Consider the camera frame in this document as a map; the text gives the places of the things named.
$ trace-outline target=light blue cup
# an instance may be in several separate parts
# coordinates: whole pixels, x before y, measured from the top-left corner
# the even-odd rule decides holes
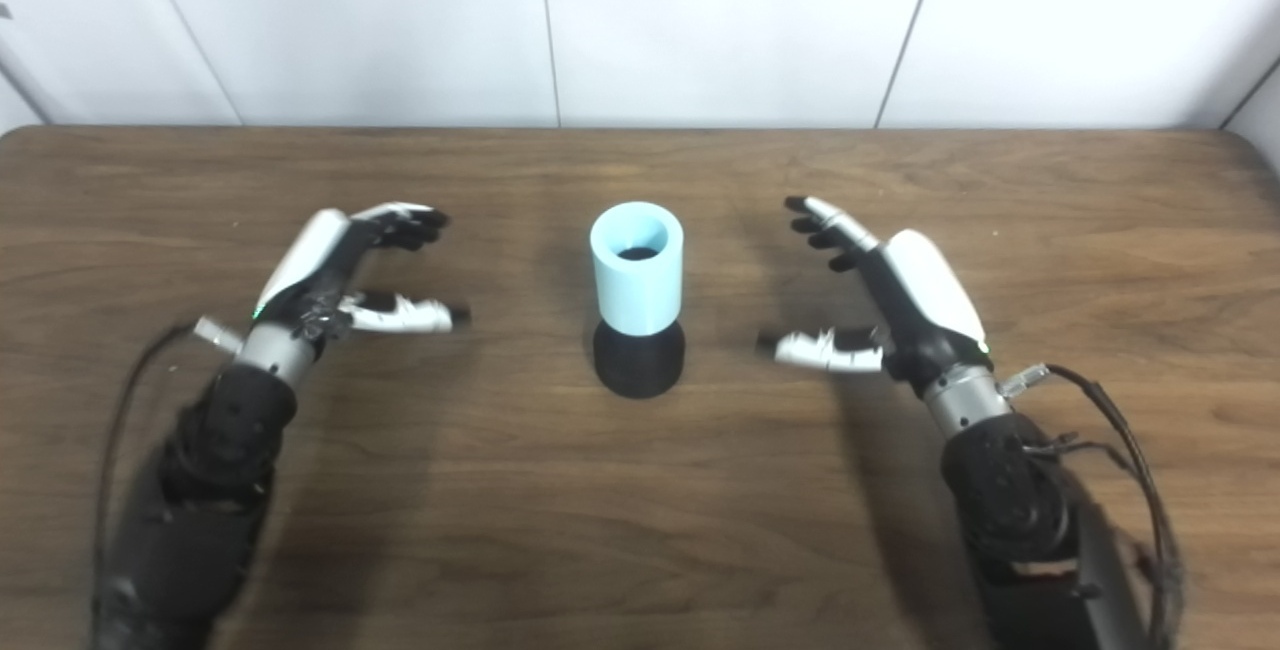
[[[652,257],[626,258],[623,255]],[[653,335],[680,316],[685,229],[654,203],[607,209],[591,226],[600,316],[623,335]]]

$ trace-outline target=wood grain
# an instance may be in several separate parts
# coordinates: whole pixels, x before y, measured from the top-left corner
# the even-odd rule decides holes
[[[1185,545],[1183,646],[1274,646],[1280,193],[1235,136],[70,127],[0,145],[3,646],[79,646],[95,463],[136,351],[192,313],[243,322],[315,209],[384,200],[456,223],[367,285],[467,299],[475,326],[326,354],[220,647],[983,646],[923,408],[753,354],[762,326],[868,317],[787,230],[796,193],[934,237],[1002,371],[1102,377]],[[622,200],[687,237],[685,377],[643,403],[584,353],[586,232]],[[147,377],[125,466],[216,363],[192,345]],[[1021,408],[1105,438],[1065,386]],[[1076,464],[1144,536],[1138,491]]]

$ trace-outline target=black cable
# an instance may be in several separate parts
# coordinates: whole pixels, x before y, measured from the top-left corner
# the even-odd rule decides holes
[[[1076,438],[1079,438],[1079,432],[1065,432],[1065,435],[1053,439],[1048,445],[1024,445],[1023,450],[1028,456],[1038,458],[1061,458],[1062,456],[1079,453],[1079,450],[1102,450],[1112,464],[1128,473],[1129,477],[1138,480],[1138,472],[1134,471],[1129,459],[1120,454],[1120,450],[1106,444],[1106,441],[1076,440]]]
[[[1106,394],[1106,390],[1102,390],[1101,385],[1062,366],[1047,363],[1044,367],[1053,375],[1065,377],[1079,386],[1080,392],[1084,392],[1084,395],[1093,400],[1102,416],[1107,418],[1120,440],[1124,441],[1125,449],[1129,450],[1129,457],[1133,459],[1130,470],[1147,499],[1147,508],[1151,512],[1151,532],[1155,540],[1156,557],[1155,572],[1152,573],[1155,582],[1151,587],[1151,622],[1147,628],[1147,638],[1155,650],[1170,650],[1178,637],[1178,626],[1183,612],[1181,554],[1174,537],[1169,513],[1165,511],[1165,503],[1156,489],[1156,480],[1151,476],[1147,458],[1143,456],[1133,430],[1129,429],[1124,413]]]
[[[99,591],[102,587],[102,573],[105,571],[106,563],[106,521],[110,514],[111,503],[111,485],[114,485],[115,473],[115,454],[120,445],[120,436],[124,432],[124,421],[128,418],[129,408],[133,404],[133,390],[137,390],[138,381],[142,377],[142,372],[156,360],[156,354],[161,351],[173,345],[183,337],[191,335],[196,329],[196,322],[184,322],[184,325],[175,325],[165,330],[164,334],[155,337],[142,349],[138,358],[133,362],[133,369],[129,371],[128,377],[124,380],[123,390],[120,392],[120,399],[115,403],[114,413],[111,415],[111,425],[106,431],[106,440],[102,445],[102,463],[99,467],[97,476],[97,499],[93,509],[93,573],[92,582],[93,586],[90,590],[90,596],[92,598],[90,603],[90,646],[93,646],[95,638],[99,631],[99,606],[101,598]]]

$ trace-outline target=white robotic finger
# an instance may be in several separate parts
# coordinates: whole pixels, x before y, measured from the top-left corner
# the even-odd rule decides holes
[[[416,203],[380,203],[374,205],[374,207],[367,209],[367,211],[360,211],[352,214],[352,220],[374,220],[374,218],[384,216],[384,214],[398,214],[402,218],[412,218],[413,212],[434,212],[435,209],[430,205],[416,205]]]
[[[777,340],[762,337],[760,348],[777,362],[823,369],[827,372],[879,372],[884,362],[882,348],[837,351],[833,330],[823,331],[819,337],[792,331]]]
[[[836,205],[828,203],[826,200],[813,198],[813,196],[809,196],[809,198],[791,196],[791,198],[787,198],[786,205],[795,212],[809,212],[823,230],[840,232],[841,235],[847,237],[863,252],[870,252],[870,250],[874,250],[879,244],[877,237],[870,234],[859,221],[854,220],[849,212],[837,209]]]
[[[413,303],[406,296],[396,296],[388,311],[360,307],[356,298],[344,298],[338,310],[351,316],[353,330],[365,331],[452,331],[470,317],[465,308],[449,308],[439,299]]]

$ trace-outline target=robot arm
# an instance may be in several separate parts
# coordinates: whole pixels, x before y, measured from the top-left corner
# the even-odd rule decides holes
[[[1050,369],[996,383],[978,312],[928,237],[905,230],[881,243],[823,200],[787,198],[786,207],[803,212],[792,229],[809,235],[809,244],[840,250],[832,270],[859,267],[887,337],[828,330],[814,339],[795,331],[762,337],[762,348],[778,362],[829,372],[883,369],[913,386],[946,436],[942,476],[996,645],[1164,647],[1156,614],[1144,637],[1106,514],[1061,464],[1062,443],[1010,404]]]
[[[91,650],[201,650],[238,595],[266,518],[284,426],[325,344],[348,330],[449,331],[465,308],[348,294],[367,250],[419,250],[448,218],[384,203],[316,212],[275,267],[247,337],[201,319],[232,358],[137,473],[95,581]]]

